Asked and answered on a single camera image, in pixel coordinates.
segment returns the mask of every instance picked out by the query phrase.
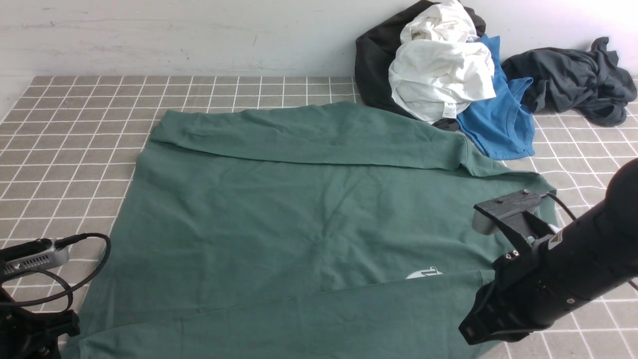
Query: white grout line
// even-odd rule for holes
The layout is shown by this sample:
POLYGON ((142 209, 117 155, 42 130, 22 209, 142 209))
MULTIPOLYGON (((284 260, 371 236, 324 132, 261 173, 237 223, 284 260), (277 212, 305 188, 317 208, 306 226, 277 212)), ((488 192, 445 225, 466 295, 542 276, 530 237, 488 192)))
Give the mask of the white grout line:
POLYGON ((235 112, 235 104, 237 103, 237 92, 239 90, 239 76, 237 76, 237 86, 235 87, 235 96, 233 97, 233 107, 230 109, 230 112, 235 112))
MULTIPOLYGON (((350 84, 352 84, 352 82, 333 82, 332 84, 333 84, 333 85, 350 85, 350 84)), ((184 85, 186 85, 186 84, 170 84, 170 85, 171 85, 171 86, 184 86, 184 85)), ((219 84, 219 85, 220 85, 220 86, 238 86, 238 85, 239 85, 239 86, 250 86, 250 85, 256 85, 256 84, 219 84)), ((29 87, 32 87, 32 88, 43 88, 43 87, 46 87, 46 86, 47 86, 47 85, 32 85, 32 86, 29 86, 29 87)), ((119 86, 119 85, 116 85, 116 84, 96 84, 96 85, 50 85, 50 87, 52 87, 52 88, 61 88, 61 87, 67 87, 67 86, 73 86, 73 87, 76 87, 76 88, 82 88, 82 87, 91 87, 91 86, 119 86)), ((162 84, 148 84, 148 85, 147 85, 147 84, 144 84, 144 85, 141 85, 141 84, 126 84, 126 85, 122 85, 122 86, 124 86, 124 87, 126 87, 126 86, 142 86, 142 87, 147 86, 147 87, 153 87, 153 86, 164 86, 164 85, 162 85, 162 84)))
MULTIPOLYGON (((557 117, 558 117, 558 120, 561 122, 561 124, 564 126, 564 125, 565 125, 565 123, 563 122, 563 119, 561 118, 561 116, 560 116, 560 115, 558 115, 557 117)), ((572 141, 576 144, 576 148, 578 149, 578 152, 581 154, 581 156, 583 156, 583 157, 584 157, 584 154, 582 153, 582 151, 581 151, 580 147, 578 146, 578 142, 576 142, 576 140, 575 140, 575 139, 574 139, 574 137, 572 136, 572 133, 571 133, 571 132, 569 132, 569 131, 567 131, 567 133, 568 133, 568 134, 569 134, 569 136, 571 137, 572 141)), ((596 178, 596 180, 600 183, 600 185, 601 185, 601 186, 603 186, 603 187, 606 187, 605 183, 603 183, 603 182, 600 180, 600 178, 599 178, 599 177, 595 174, 594 169, 592 168, 592 166, 590 165, 590 163, 589 163, 587 160, 585 160, 585 163, 587 164, 587 167, 590 169, 590 171, 591 171, 592 173, 594 173, 594 177, 595 177, 595 178, 596 178)), ((588 205, 588 207, 590 207, 590 208, 591 208, 591 207, 593 207, 593 205, 590 205, 590 204, 587 202, 587 200, 585 199, 585 197, 582 195, 582 192, 581 192, 580 190, 579 190, 578 192, 580 193, 580 195, 581 195, 581 197, 582 197, 582 200, 583 200, 583 201, 584 201, 584 202, 588 205)), ((618 323, 616 322, 616 319, 615 319, 615 318, 614 318, 614 316, 612 315, 611 310, 609 309, 609 306, 607 305, 607 303, 606 303, 606 302, 603 302, 603 305, 605 306, 605 309, 607 310, 607 313, 609 314, 609 317, 611 318, 611 321, 614 323, 614 326, 615 326, 615 327, 616 327, 616 329, 619 331, 619 333, 620 333, 620 337, 623 339, 623 343, 625 343, 625 347, 627 348, 627 351, 629 352, 629 355, 631 356, 631 358, 632 358, 632 359, 634 359, 635 357, 634 357, 634 354, 633 354, 633 352, 632 352, 632 350, 631 350, 631 347, 629 346, 629 343, 627 342, 627 339, 625 338, 625 336, 624 336, 624 335, 620 332, 620 327, 618 326, 618 323)))
MULTIPOLYGON (((73 83, 75 83, 75 82, 77 81, 77 79, 78 79, 78 77, 76 76, 76 77, 74 78, 74 80, 73 80, 73 83)), ((70 91, 71 91, 71 87, 69 87, 69 90, 67 90, 66 94, 68 95, 70 91)), ((51 115, 51 120, 53 120, 53 118, 54 118, 54 117, 55 117, 55 115, 57 114, 57 111, 60 109, 60 106, 62 106, 63 104, 64 104, 64 100, 60 101, 60 104, 57 106, 57 109, 53 112, 53 115, 51 115)), ((67 132, 67 136, 68 136, 68 134, 69 134, 69 133, 71 133, 71 129, 72 129, 72 128, 73 128, 72 126, 71 126, 71 127, 69 127, 69 130, 68 130, 68 132, 67 132)), ((37 141, 33 144, 33 146, 34 146, 34 147, 36 146, 36 144, 38 143, 38 141, 40 140, 40 138, 41 138, 41 137, 38 137, 38 140, 37 140, 37 141)), ((64 141, 62 141, 62 142, 60 143, 60 148, 58 148, 58 149, 57 149, 57 151, 56 151, 56 155, 55 155, 55 156, 53 157, 53 159, 51 160, 51 163, 50 163, 50 164, 48 164, 47 170, 45 171, 45 174, 43 175, 43 178, 44 178, 44 177, 46 177, 46 176, 47 176, 47 174, 48 174, 48 172, 51 170, 51 167, 53 166, 53 163, 56 161, 56 158, 57 158, 57 157, 58 157, 58 155, 60 154, 60 151, 62 150, 62 148, 63 148, 63 146, 64 146, 64 142, 65 142, 65 141, 66 141, 66 137, 64 138, 64 141)), ((29 158, 29 156, 31 156, 31 153, 32 153, 32 152, 30 151, 30 152, 29 152, 29 154, 25 157, 24 162, 26 162, 26 161, 27 161, 27 159, 29 158)), ((38 190, 40 189, 41 184, 42 184, 42 182, 40 182, 40 183, 38 183, 38 184, 36 185, 35 190, 34 190, 34 191, 33 191, 33 193, 31 194, 31 198, 29 198, 29 200, 27 201, 27 204, 24 206, 24 209, 22 210, 22 213, 20 214, 20 218, 21 218, 21 217, 23 217, 23 216, 24 216, 24 214, 26 213, 27 209, 29 208, 29 205, 31 204, 31 201, 35 198, 36 193, 38 193, 38 190)), ((60 207, 60 203, 62 203, 62 200, 58 201, 57 206, 56 206, 56 209, 53 211, 53 214, 54 214, 54 215, 55 215, 55 213, 57 212, 58 208, 60 207)), ((9 232, 9 236, 8 236, 9 238, 11 238, 11 237, 13 236, 13 233, 15 232, 15 229, 16 229, 16 228, 18 227, 18 225, 20 224, 20 221, 21 221, 21 219, 19 219, 19 218, 18 218, 18 220, 16 220, 16 221, 15 221, 15 225, 14 225, 14 226, 13 226, 13 228, 11 229, 11 232, 9 232)), ((53 218, 51 218, 51 219, 49 220, 49 222, 48 222, 47 226, 44 228, 44 231, 42 232, 42 236, 45 236, 45 235, 46 235, 47 230, 48 230, 48 227, 49 227, 49 225, 51 224, 51 222, 52 222, 52 221, 53 221, 53 218)), ((4 248, 4 247, 7 245, 7 243, 9 243, 9 241, 4 242, 2 247, 4 248)), ((15 295, 15 291, 17 290, 17 286, 19 286, 19 285, 20 285, 20 282, 22 281, 22 278, 24 278, 24 277, 20 277, 20 278, 18 278, 18 282, 17 282, 17 284, 16 284, 16 288, 14 288, 14 289, 13 289, 13 292, 11 292, 11 296, 12 296, 12 297, 15 295)))
MULTIPOLYGON (((42 95, 44 95, 45 92, 47 92, 48 90, 48 86, 47 88, 44 90, 44 92, 42 93, 42 95)), ((31 113, 33 112, 33 110, 35 109, 35 107, 37 106, 38 102, 40 102, 40 100, 38 100, 36 102, 35 105, 33 105, 33 109, 31 109, 29 111, 29 113, 27 114, 27 116, 24 118, 23 122, 20 124, 20 126, 16 129, 16 131, 13 133, 13 135, 10 135, 11 140, 9 141, 9 143, 7 144, 7 146, 9 146, 9 144, 11 143, 11 141, 13 141, 13 139, 15 138, 15 136, 17 136, 18 132, 20 131, 20 129, 22 128, 22 126, 24 126, 25 123, 27 123, 27 118, 29 118, 29 116, 31 115, 31 113)), ((33 144, 33 146, 31 147, 31 150, 29 151, 29 153, 27 153, 27 156, 24 158, 24 160, 22 161, 22 165, 23 166, 27 160, 29 159, 29 156, 31 156, 31 151, 33 150, 33 148, 38 144, 38 141, 40 140, 40 138, 42 137, 42 134, 44 133, 45 129, 47 128, 47 126, 44 126, 42 128, 42 131, 40 131, 40 134, 37 135, 38 138, 36 139, 36 142, 33 144)), ((4 189, 4 192, 2 193, 2 195, 0 195, 0 198, 4 198, 7 191, 9 191, 9 187, 11 187, 11 183, 13 183, 15 181, 16 178, 18 178, 18 173, 20 172, 20 168, 18 168, 17 171, 15 171, 15 174, 13 175, 13 178, 11 179, 11 181, 9 182, 9 185, 4 189)))
POLYGON ((259 95, 257 97, 257 108, 262 108, 262 86, 263 86, 263 77, 259 77, 259 95))
MULTIPOLYGON (((123 81, 123 80, 124 80, 124 77, 122 76, 122 77, 120 78, 120 82, 119 82, 119 84, 120 84, 120 85, 122 84, 122 81, 123 81)), ((120 86, 118 86, 118 87, 115 89, 115 93, 117 93, 117 92, 119 91, 119 89, 120 89, 120 86)), ((113 103, 113 99, 114 99, 114 98, 115 98, 115 97, 113 97, 113 98, 111 99, 111 101, 110 101, 110 103, 109 103, 109 106, 110 106, 110 104, 111 104, 111 103, 113 103)), ((108 111, 104 111, 104 114, 102 114, 102 120, 104 120, 105 116, 107 115, 107 112, 108 112, 108 111)), ((93 140, 95 139, 95 137, 96 137, 96 136, 97 136, 97 134, 98 134, 98 128, 99 128, 99 127, 97 127, 97 128, 95 129, 95 133, 94 133, 94 134, 93 134, 93 136, 91 137, 91 141, 89 141, 89 144, 87 145, 86 149, 84 150, 84 153, 82 154, 82 158, 80 159, 80 163, 82 163, 82 161, 84 161, 84 158, 86 157, 86 154, 89 152, 89 148, 91 148, 91 143, 93 142, 93 140)), ((77 175, 77 171, 78 171, 79 169, 80 169, 80 166, 77 166, 77 167, 75 168, 75 171, 73 172, 73 176, 72 176, 71 178, 74 178, 74 177, 77 175)), ((104 170, 103 170, 103 173, 102 173, 102 178, 104 177, 104 173, 106 173, 107 169, 108 169, 108 164, 107 164, 106 166, 104 166, 104 170)), ((71 182, 69 181, 69 183, 66 185, 66 188, 64 189, 64 194, 62 195, 62 197, 65 197, 65 196, 66 196, 66 193, 67 193, 67 191, 69 190, 69 188, 70 188, 70 187, 71 187, 71 182)), ((98 188, 99 188, 99 187, 100 187, 99 185, 98 185, 98 186, 96 186, 96 188, 95 188, 95 192, 93 193, 93 196, 95 196, 95 193, 97 193, 97 191, 98 191, 98 188)), ((91 199, 91 200, 89 201, 89 204, 86 206, 86 210, 84 211, 84 215, 85 215, 85 216, 89 213, 89 210, 91 209, 91 203, 92 203, 92 201, 93 201, 93 200, 91 199)), ((57 203, 56 210, 54 211, 54 213, 55 213, 55 212, 57 212, 57 210, 59 209, 59 207, 60 207, 60 204, 61 204, 61 203, 62 203, 62 201, 59 201, 59 202, 57 203)), ((46 234, 46 232, 47 232, 47 230, 48 230, 48 227, 51 225, 51 223, 52 223, 52 222, 53 222, 53 218, 51 218, 51 219, 49 220, 49 222, 47 223, 47 226, 46 226, 46 228, 45 228, 45 234, 46 234)), ((75 233, 78 233, 78 232, 79 232, 80 228, 82 227, 82 223, 84 223, 84 219, 83 219, 83 220, 81 220, 81 221, 80 221, 80 223, 78 224, 77 228, 75 229, 75 233)), ((73 245, 70 245, 70 246, 69 246, 69 252, 71 252, 71 250, 72 250, 72 249, 73 249, 73 245)), ((56 271, 56 272, 57 272, 57 273, 56 273, 57 275, 60 275, 60 272, 62 271, 62 268, 64 268, 64 266, 60 266, 60 267, 58 267, 58 268, 57 268, 57 271, 56 271)), ((48 291, 48 294, 47 294, 46 296, 50 296, 52 291, 53 291, 53 286, 52 286, 52 287, 51 287, 51 289, 48 291)), ((46 305, 46 303, 42 304, 42 305, 40 306, 40 310, 44 309, 45 305, 46 305)))
POLYGON ((547 355, 549 356, 549 359, 554 359, 554 356, 552 355, 552 351, 549 350, 549 344, 547 343, 547 339, 545 338, 545 334, 543 332, 540 332, 540 337, 541 339, 543 339, 543 344, 545 344, 545 350, 547 351, 547 355))
POLYGON ((189 94, 191 93, 191 88, 193 87, 193 79, 195 78, 195 76, 191 76, 191 82, 188 84, 188 92, 186 93, 186 96, 184 97, 184 104, 182 105, 182 112, 184 112, 184 109, 186 108, 186 102, 188 101, 189 97, 194 97, 194 96, 190 96, 189 94))
POLYGON ((215 93, 215 84, 217 83, 217 77, 215 76, 215 78, 213 78, 212 80, 212 89, 211 89, 211 98, 208 99, 208 106, 206 107, 206 113, 210 113, 211 111, 211 103, 212 103, 212 98, 215 93))
POLYGON ((13 111, 13 108, 18 104, 18 101, 20 101, 21 98, 24 97, 24 94, 27 93, 27 91, 29 91, 29 88, 31 87, 31 83, 29 83, 27 85, 27 87, 24 89, 24 91, 22 92, 22 94, 20 95, 20 97, 18 97, 14 102, 13 105, 11 105, 11 107, 9 107, 9 111, 7 111, 6 115, 4 115, 3 117, 0 118, 0 124, 4 123, 4 121, 6 120, 6 118, 9 116, 9 114, 11 113, 11 111, 13 111))
POLYGON ((332 78, 328 77, 328 95, 330 96, 330 103, 332 103, 332 85, 332 78))

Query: clothing pile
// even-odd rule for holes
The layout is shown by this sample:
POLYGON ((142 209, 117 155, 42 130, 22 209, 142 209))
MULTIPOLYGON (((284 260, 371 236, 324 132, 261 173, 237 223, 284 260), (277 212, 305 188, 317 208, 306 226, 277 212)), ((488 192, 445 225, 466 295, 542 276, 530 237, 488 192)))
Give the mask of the clothing pile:
POLYGON ((636 99, 630 74, 607 51, 536 49, 500 60, 500 38, 458 0, 421 0, 357 39, 355 80, 372 107, 460 130, 485 154, 534 154, 532 113, 577 109, 600 126, 624 122, 636 99))

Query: warning sticker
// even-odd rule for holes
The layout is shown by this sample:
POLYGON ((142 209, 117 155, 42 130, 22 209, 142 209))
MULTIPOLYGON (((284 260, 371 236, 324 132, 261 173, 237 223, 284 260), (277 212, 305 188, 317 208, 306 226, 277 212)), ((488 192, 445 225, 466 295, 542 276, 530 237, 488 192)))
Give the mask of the warning sticker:
POLYGON ((547 243, 547 249, 551 250, 555 246, 559 245, 563 241, 563 231, 556 233, 556 236, 553 236, 552 239, 547 243))

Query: white clothing label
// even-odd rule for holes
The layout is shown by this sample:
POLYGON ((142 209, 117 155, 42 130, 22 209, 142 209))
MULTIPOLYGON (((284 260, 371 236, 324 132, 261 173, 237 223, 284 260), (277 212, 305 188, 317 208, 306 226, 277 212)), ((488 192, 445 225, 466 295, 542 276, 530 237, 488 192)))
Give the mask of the white clothing label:
POLYGON ((456 103, 443 103, 443 117, 456 118, 456 103))

